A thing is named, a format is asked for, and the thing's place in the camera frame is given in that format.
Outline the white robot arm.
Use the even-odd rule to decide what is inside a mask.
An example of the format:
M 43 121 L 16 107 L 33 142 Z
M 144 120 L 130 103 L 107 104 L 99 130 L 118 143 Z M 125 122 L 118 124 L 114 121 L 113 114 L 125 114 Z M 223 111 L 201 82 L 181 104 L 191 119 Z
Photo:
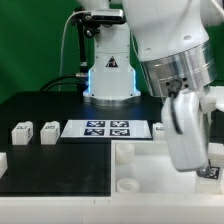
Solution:
M 121 0 L 150 93 L 161 111 L 169 153 L 179 172 L 210 175 L 209 115 L 224 112 L 224 87 L 212 87 L 214 59 L 201 19 L 205 0 Z

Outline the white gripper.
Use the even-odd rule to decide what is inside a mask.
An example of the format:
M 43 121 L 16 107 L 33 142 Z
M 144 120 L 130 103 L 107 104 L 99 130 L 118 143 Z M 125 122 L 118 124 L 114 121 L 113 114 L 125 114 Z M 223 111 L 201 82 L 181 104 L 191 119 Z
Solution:
M 197 171 L 199 177 L 209 177 L 211 169 L 207 165 L 207 136 L 197 95 L 194 92 L 181 91 L 174 100 L 181 134 L 175 130 L 170 106 L 171 99 L 167 98 L 161 118 L 173 166 L 179 172 Z

